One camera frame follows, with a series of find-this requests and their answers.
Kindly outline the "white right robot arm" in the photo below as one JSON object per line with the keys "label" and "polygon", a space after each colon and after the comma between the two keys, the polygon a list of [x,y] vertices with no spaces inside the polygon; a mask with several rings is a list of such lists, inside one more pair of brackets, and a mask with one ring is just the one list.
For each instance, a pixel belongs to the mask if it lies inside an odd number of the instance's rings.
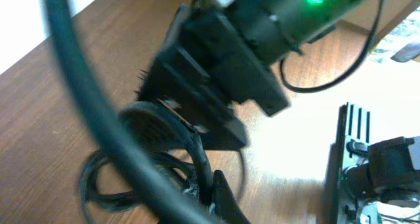
{"label": "white right robot arm", "polygon": [[268,116],[289,106],[271,64],[324,35],[367,0],[193,0],[181,5],[138,93],[170,99],[204,128],[207,150],[247,145],[233,102],[255,101]]}

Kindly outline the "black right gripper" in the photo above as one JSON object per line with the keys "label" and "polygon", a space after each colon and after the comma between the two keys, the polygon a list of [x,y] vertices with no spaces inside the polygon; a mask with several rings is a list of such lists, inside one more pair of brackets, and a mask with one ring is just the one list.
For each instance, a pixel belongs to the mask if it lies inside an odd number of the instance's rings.
{"label": "black right gripper", "polygon": [[273,73],[215,10],[181,5],[153,60],[138,100],[172,100],[176,112],[205,129],[206,150],[239,150],[248,143],[231,103],[257,103],[273,116],[289,106]]}

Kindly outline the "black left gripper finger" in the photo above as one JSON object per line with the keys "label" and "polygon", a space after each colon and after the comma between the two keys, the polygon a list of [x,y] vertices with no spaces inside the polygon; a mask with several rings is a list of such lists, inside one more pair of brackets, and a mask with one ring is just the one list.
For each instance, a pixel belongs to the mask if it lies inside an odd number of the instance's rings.
{"label": "black left gripper finger", "polygon": [[234,194],[221,170],[213,174],[212,204],[214,214],[228,224],[250,224],[238,206]]}

